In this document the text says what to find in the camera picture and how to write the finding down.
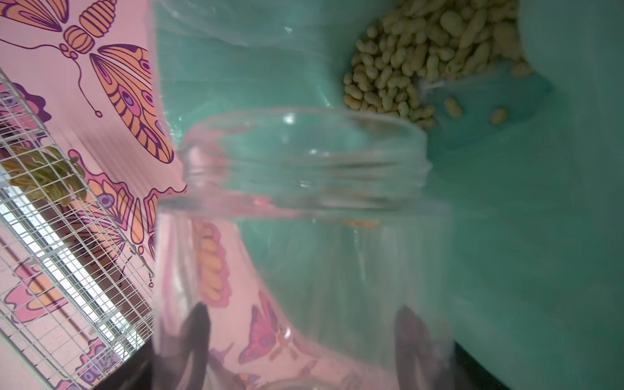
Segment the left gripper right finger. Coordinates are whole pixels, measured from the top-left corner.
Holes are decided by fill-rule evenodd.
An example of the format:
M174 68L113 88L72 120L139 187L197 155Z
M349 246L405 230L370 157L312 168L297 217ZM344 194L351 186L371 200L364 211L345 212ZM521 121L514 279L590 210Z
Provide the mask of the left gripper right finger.
M400 390L508 388L459 344L443 354L421 317L406 306L396 313L394 351Z

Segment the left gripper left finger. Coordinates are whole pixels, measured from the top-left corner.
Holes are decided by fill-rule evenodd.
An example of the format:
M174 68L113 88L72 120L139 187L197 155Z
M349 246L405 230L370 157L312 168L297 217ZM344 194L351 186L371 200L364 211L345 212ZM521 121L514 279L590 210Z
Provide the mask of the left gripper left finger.
M209 361L211 320L204 304L193 307L180 333L149 338L119 368L94 386L102 389L201 389Z

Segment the brown-lid peanut jar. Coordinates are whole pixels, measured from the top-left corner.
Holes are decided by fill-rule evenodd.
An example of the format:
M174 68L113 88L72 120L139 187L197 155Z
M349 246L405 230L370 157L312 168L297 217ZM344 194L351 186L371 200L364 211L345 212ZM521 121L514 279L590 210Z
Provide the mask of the brown-lid peanut jar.
M304 120L330 124L323 112L370 121L371 137L299 138ZM422 129L360 111L261 110L194 125L180 157L187 190L159 204L153 338L206 305L201 389L400 389L404 306L451 354L451 213L423 192Z

